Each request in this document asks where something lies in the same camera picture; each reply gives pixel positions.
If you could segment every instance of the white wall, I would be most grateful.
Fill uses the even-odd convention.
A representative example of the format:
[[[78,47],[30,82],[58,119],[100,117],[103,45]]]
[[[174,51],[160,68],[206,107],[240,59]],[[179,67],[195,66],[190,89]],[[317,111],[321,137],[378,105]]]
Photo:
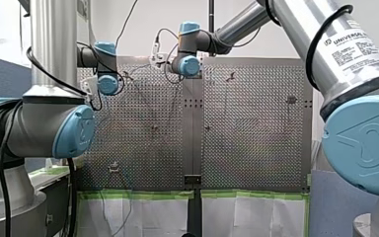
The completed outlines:
[[[220,28],[254,0],[216,0],[215,27]],[[115,41],[134,0],[92,0],[92,25],[97,40]],[[342,4],[352,4],[352,16],[367,31],[379,46],[379,1],[340,0]],[[119,42],[117,53],[120,55],[148,55],[157,31],[169,28],[175,32],[183,21],[196,21],[208,29],[207,0],[139,0],[127,29]],[[169,51],[176,41],[161,37],[162,51]],[[275,24],[264,26],[251,44],[234,48],[229,56],[288,57],[297,58],[298,54],[283,30]],[[313,139],[320,139],[323,121],[319,116],[323,98],[314,93]]]
[[[216,0],[216,29],[246,8],[253,0]],[[115,41],[134,0],[93,0],[92,25],[97,40]],[[140,0],[119,42],[120,55],[150,54],[154,38],[161,28],[178,32],[181,22],[194,21],[208,30],[207,0]],[[176,41],[162,35],[162,51],[169,51]],[[279,27],[268,24],[250,45],[235,48],[231,56],[298,57],[288,37]]]

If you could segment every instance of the pegboard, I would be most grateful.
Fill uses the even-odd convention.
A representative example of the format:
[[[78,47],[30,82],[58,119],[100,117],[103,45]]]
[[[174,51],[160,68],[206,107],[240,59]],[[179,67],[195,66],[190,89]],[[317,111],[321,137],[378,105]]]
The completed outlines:
[[[203,189],[303,191],[310,172],[312,92],[300,60],[206,58],[202,85],[185,96],[183,87],[191,83],[171,84],[147,63],[147,57],[118,58],[118,70],[131,78],[120,95],[103,98],[96,137],[79,170],[81,190],[124,184],[183,190],[185,171],[199,166]],[[92,70],[78,75],[92,76]],[[191,94],[202,100],[201,122],[184,116]],[[192,132],[184,134],[189,124]],[[185,142],[189,136],[201,137],[200,155],[188,156],[189,147],[197,148]],[[109,172],[114,162],[125,181]]]
[[[312,90],[300,60],[206,58],[202,187],[301,192]]]
[[[103,109],[96,112],[97,133],[79,170],[80,189],[127,185],[145,191],[182,190],[182,84],[169,83],[161,71],[147,65],[147,57],[117,61],[118,71],[130,76],[125,77],[123,92],[103,97]],[[80,79],[89,76],[91,69],[79,69]],[[114,162],[119,173],[109,172]]]

